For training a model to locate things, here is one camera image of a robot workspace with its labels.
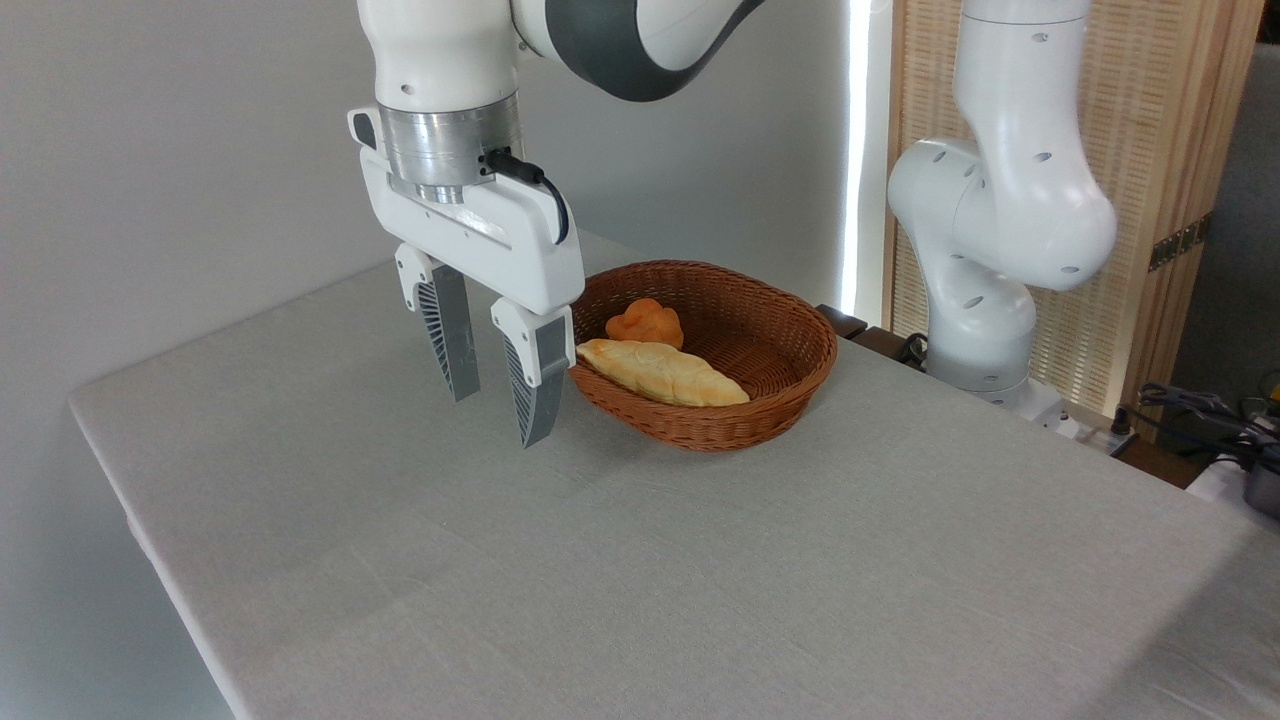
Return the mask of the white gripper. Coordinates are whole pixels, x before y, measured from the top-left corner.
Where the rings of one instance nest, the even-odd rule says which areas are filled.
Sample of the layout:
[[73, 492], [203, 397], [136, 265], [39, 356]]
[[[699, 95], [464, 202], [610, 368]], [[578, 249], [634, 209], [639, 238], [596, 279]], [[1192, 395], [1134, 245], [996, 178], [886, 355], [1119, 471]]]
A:
[[492, 319], [504, 338], [521, 445], [544, 439], [576, 364], [566, 305], [585, 278], [564, 200], [490, 167], [494, 152], [522, 152], [517, 102], [443, 113], [356, 108], [347, 126], [372, 210], [404, 241], [396, 251], [404, 305], [422, 318], [453, 400], [480, 391], [466, 275], [503, 296]]

